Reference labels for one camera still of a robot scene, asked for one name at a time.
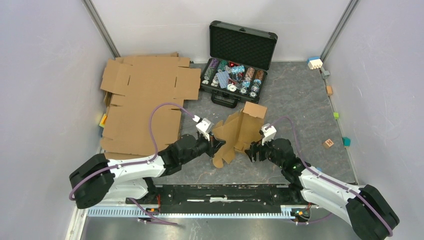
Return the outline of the brown cardboard box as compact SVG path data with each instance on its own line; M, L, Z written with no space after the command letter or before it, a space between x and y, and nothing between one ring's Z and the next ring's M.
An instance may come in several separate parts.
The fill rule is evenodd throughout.
M245 153L252 142L259 141L260 130L265 124L268 108L256 103L246 102L244 108L219 121L212 130L214 136L226 143L214 154L212 159L216 168L230 164L236 152Z

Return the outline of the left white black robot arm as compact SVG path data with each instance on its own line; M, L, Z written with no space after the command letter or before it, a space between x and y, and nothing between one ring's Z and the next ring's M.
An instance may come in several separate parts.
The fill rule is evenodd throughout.
M78 209L93 207L103 200L133 198L153 203L157 190L153 179L170 176L195 158L213 157L226 141L198 134L185 134L157 155L133 159L108 159L104 153L89 158L69 175L69 199Z

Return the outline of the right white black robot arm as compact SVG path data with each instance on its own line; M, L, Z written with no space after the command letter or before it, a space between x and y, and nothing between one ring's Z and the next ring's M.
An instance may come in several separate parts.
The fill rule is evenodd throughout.
M333 178L298 157L291 142L277 138L252 142L244 151L252 162L268 160L289 181L289 199L315 204L349 224L362 240L384 240L393 235L400 219L370 184L363 186Z

